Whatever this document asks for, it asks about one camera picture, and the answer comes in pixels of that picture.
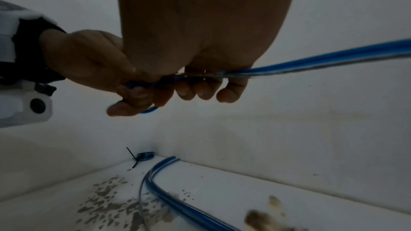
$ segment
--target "hand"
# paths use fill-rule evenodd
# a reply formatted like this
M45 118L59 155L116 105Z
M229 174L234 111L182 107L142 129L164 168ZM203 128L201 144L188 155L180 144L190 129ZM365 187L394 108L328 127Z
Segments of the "hand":
M125 53L146 81L185 71L249 68L267 50L291 0L119 0ZM230 80L217 99L238 100L247 80ZM220 81L174 86L179 96L210 99Z
M107 32L84 30L66 34L46 30L40 37L46 64L66 78L91 88L116 92L122 101L110 106L110 116L134 116L152 104L163 106L173 94L123 86L140 80L123 53L122 39Z

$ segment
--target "white surface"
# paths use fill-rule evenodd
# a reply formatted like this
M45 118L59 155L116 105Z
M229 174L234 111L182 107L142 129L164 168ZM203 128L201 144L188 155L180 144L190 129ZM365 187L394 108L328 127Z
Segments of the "white surface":
M6 0L119 34L116 0ZM409 0L294 0L256 66L409 38ZM125 146L411 212L411 61L252 80L242 99L108 118L112 94L57 83L46 124L0 130L0 197L127 158Z
M144 173L160 160L160 157L156 157L127 171L133 165L133 162L129 161L5 201L0 204L2 231L91 231L100 230L101 226L101 230L104 231L136 231L136 228L131 228L132 216L136 212L131 211L131 208L128 209L129 214L127 210L118 213L118 209L106 212L104 218L99 214L95 223L90 222L86 225L88 219L96 216L95 213L88 213L96 210L98 206L84 202L88 198L101 198L95 195L97 189L104 181L118 176L119 179L113 180L111 185L116 184L121 178L124 179L107 194L109 198L114 196L109 203L125 203L121 209L130 206L137 198L137 190ZM410 215L189 163L175 163L158 174L155 180L171 194L241 230L244 229L243 220L247 211L266 211L265 206L271 195L282 201L291 226L308 228L310 231L405 231L411 226ZM151 195L143 196L143 199L149 202L147 208L150 208L150 213L161 205L159 202L153 202L155 198ZM101 204L102 208L107 208L107 205L108 202ZM84 206L94 208L78 213ZM119 222L117 227L114 226L115 222L107 226L109 214L112 214L111 218L114 218L115 222ZM152 230L195 229L177 217L171 223L159 221Z

